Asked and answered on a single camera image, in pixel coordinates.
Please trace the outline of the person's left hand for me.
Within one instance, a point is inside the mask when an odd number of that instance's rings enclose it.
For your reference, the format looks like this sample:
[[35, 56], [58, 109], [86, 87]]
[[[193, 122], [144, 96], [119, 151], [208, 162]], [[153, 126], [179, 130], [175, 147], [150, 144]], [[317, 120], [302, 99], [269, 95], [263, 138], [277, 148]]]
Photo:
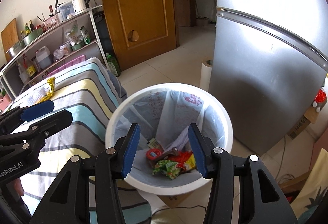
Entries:
[[15, 191], [20, 195], [20, 197], [24, 196], [24, 189], [22, 187], [20, 178], [15, 179], [13, 181], [13, 187], [14, 187]]

